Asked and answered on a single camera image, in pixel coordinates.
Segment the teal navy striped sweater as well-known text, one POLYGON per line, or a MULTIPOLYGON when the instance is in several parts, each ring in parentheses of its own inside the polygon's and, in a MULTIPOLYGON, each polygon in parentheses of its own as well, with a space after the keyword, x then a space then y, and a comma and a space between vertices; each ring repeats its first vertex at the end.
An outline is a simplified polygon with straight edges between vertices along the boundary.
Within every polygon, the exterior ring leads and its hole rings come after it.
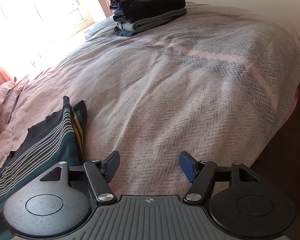
POLYGON ((12 194, 59 161, 82 165, 87 116, 83 100, 71 105, 64 96, 63 108, 29 128, 21 146, 10 152, 0 168, 0 239, 12 236, 2 215, 12 194))

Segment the pink grey bed cover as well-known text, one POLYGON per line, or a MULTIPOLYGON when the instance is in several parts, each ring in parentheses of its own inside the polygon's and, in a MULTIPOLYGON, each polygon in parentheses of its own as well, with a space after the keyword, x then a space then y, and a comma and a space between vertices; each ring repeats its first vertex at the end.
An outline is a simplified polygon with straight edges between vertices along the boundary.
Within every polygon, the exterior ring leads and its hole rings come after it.
POLYGON ((184 194, 178 157, 247 166, 289 118, 300 80, 300 38, 287 20, 189 3, 184 16, 133 37, 107 18, 58 65, 27 76, 0 134, 0 195, 24 165, 4 168, 27 130, 71 103, 88 118, 83 158, 117 150, 115 194, 184 194))

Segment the pink pillow upper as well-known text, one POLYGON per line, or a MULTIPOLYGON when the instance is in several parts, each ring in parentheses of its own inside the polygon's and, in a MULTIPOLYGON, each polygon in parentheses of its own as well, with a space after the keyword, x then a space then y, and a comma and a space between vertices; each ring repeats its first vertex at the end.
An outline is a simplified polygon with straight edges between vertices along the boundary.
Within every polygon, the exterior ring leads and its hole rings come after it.
POLYGON ((8 81, 0 85, 0 133, 5 129, 14 105, 12 99, 9 99, 9 94, 14 87, 14 81, 8 81))

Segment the navy blue folded garment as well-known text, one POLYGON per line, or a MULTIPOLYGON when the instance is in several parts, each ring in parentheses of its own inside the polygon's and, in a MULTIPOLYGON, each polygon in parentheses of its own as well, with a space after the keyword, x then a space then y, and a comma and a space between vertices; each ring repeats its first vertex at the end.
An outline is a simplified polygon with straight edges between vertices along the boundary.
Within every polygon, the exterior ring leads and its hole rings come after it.
POLYGON ((117 36, 122 36, 122 37, 133 37, 133 36, 137 35, 138 33, 133 32, 133 31, 128 31, 128 30, 121 30, 118 27, 115 27, 114 34, 117 36))

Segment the grey folded garment bottom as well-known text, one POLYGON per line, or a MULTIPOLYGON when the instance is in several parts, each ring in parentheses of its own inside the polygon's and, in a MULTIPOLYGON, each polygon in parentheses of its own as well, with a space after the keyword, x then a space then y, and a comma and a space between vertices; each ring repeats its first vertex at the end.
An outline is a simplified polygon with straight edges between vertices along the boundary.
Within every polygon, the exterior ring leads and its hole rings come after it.
POLYGON ((144 19, 138 20, 134 23, 126 21, 126 20, 119 20, 119 22, 117 22, 117 24, 116 24, 116 27, 120 30, 139 33, 139 32, 143 32, 148 29, 152 29, 157 26, 166 24, 170 21, 173 21, 174 19, 185 15, 186 12, 187 12, 186 8, 179 9, 179 10, 173 10, 173 11, 166 12, 159 16, 154 16, 151 18, 144 18, 144 19))

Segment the white framed window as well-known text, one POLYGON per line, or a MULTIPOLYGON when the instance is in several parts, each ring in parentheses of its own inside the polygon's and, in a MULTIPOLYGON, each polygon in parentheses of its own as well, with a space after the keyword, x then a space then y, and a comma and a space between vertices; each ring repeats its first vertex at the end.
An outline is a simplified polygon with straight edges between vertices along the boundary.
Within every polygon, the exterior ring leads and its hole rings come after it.
POLYGON ((52 67, 105 18, 98 0, 0 0, 0 66, 12 80, 52 67))

